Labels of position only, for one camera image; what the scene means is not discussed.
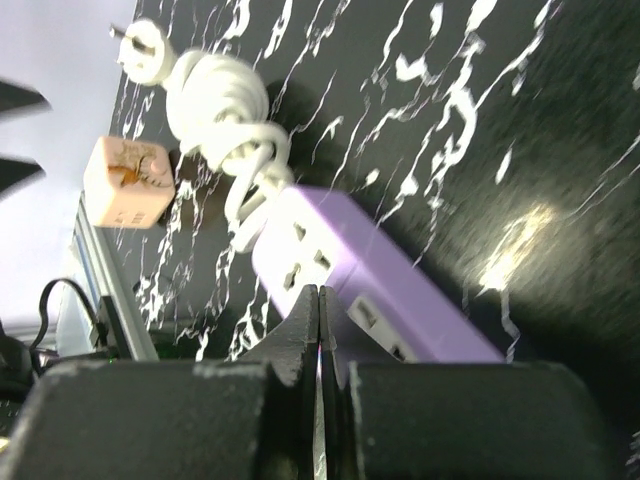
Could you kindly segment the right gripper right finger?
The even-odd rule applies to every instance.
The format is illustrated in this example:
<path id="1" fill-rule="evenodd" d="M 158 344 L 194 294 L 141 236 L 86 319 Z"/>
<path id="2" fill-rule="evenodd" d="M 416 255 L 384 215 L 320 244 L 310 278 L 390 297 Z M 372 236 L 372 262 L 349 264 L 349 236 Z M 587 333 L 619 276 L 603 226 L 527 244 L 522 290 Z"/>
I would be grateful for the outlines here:
<path id="1" fill-rule="evenodd" d="M 403 363 L 318 293 L 331 479 L 620 479 L 586 386 L 548 362 Z"/>

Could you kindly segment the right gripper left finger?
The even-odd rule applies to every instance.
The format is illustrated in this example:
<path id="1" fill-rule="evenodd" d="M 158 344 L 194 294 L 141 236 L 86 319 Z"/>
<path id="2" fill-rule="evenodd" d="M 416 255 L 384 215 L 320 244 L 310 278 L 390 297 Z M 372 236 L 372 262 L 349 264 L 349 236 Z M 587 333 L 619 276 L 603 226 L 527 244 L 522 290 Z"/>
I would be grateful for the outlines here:
<path id="1" fill-rule="evenodd" d="M 36 384 L 5 479 L 310 479 L 319 292 L 233 362 L 67 361 Z"/>

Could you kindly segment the pink cube deer adapter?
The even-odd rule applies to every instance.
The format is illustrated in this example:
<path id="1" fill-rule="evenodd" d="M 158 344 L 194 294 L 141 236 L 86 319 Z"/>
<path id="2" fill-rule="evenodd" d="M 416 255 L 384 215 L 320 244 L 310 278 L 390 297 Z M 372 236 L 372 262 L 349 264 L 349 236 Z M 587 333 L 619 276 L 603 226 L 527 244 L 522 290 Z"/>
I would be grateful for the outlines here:
<path id="1" fill-rule="evenodd" d="M 106 228 L 149 229 L 176 194 L 163 146 L 115 136 L 96 141 L 83 185 L 88 220 Z"/>

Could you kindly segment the purple power strip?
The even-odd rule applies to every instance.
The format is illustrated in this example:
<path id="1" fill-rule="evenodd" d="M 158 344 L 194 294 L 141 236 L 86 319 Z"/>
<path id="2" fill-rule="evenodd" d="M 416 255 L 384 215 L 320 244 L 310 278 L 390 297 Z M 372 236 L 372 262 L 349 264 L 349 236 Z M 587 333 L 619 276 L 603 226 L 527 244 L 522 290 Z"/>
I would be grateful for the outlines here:
<path id="1" fill-rule="evenodd" d="M 305 286 L 326 286 L 348 317 L 401 361 L 504 360 L 366 212 L 338 190 L 285 188 L 269 211 L 251 260 L 283 317 Z"/>

